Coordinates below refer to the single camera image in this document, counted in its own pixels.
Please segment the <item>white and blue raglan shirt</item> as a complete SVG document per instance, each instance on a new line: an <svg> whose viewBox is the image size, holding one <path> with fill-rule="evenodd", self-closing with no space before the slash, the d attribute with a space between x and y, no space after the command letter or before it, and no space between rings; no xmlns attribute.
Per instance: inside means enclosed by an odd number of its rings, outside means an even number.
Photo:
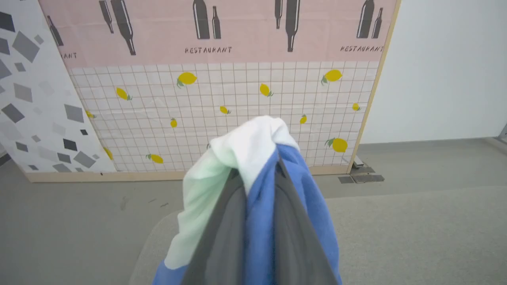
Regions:
<svg viewBox="0 0 507 285"><path fill-rule="evenodd" d="M157 268L153 285L181 285L232 169L239 171L247 198L242 285L276 285L273 215L278 158L284 160L295 183L301 184L303 175L311 175L298 144L280 118L251 119L209 142L183 179L179 232Z"/></svg>

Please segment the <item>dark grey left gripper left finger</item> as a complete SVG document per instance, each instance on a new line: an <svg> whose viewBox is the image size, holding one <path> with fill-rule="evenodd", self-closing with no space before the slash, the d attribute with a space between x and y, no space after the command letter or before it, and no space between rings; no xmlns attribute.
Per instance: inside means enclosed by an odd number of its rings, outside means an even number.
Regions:
<svg viewBox="0 0 507 285"><path fill-rule="evenodd" d="M232 169L181 285L242 285L246 192Z"/></svg>

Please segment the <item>grey terrazzo pattern panel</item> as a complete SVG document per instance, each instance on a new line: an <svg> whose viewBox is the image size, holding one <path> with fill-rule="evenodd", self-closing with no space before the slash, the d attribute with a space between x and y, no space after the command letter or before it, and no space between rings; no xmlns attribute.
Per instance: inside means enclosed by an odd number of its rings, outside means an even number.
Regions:
<svg viewBox="0 0 507 285"><path fill-rule="evenodd" d="M26 173L115 173L38 0L0 0L0 145Z"/></svg>

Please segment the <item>large dark floor plate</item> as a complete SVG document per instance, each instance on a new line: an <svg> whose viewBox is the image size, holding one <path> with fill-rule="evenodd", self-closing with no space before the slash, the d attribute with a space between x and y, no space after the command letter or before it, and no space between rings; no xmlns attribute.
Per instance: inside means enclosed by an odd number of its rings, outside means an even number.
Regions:
<svg viewBox="0 0 507 285"><path fill-rule="evenodd" d="M364 184L364 183L370 183L370 182L383 182L383 181L385 181L385 178L382 175L375 175L375 174L350 175L350 177L357 184Z"/></svg>

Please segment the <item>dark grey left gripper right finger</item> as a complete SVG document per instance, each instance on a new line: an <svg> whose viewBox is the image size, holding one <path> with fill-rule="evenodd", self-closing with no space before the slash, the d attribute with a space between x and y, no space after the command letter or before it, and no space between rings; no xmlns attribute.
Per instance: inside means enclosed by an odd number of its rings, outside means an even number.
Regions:
<svg viewBox="0 0 507 285"><path fill-rule="evenodd" d="M282 158L274 171L276 285L340 285L339 248L324 197L311 175L301 184Z"/></svg>

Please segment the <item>metal panel stand foot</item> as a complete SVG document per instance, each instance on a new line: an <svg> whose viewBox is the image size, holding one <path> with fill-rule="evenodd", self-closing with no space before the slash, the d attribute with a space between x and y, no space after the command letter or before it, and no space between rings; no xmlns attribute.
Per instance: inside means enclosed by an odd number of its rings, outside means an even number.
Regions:
<svg viewBox="0 0 507 285"><path fill-rule="evenodd" d="M362 161L360 157L355 156L353 167L350 170L350 175L371 175L373 173L375 173L375 170L373 170L373 168Z"/></svg>

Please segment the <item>lemon-pattern grid panel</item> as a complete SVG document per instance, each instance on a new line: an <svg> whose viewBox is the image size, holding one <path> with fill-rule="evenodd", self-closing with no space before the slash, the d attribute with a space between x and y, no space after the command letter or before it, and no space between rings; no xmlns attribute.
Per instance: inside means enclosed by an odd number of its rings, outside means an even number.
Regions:
<svg viewBox="0 0 507 285"><path fill-rule="evenodd" d="M402 0L39 0L119 173L179 179L281 118L315 175L353 169Z"/></svg>

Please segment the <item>grey fabric work surface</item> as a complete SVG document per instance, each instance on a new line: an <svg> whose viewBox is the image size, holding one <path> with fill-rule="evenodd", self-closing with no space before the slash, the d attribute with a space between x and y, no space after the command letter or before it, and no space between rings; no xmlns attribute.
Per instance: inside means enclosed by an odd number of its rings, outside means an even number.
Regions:
<svg viewBox="0 0 507 285"><path fill-rule="evenodd" d="M507 186L326 202L344 285L507 285Z"/></svg>

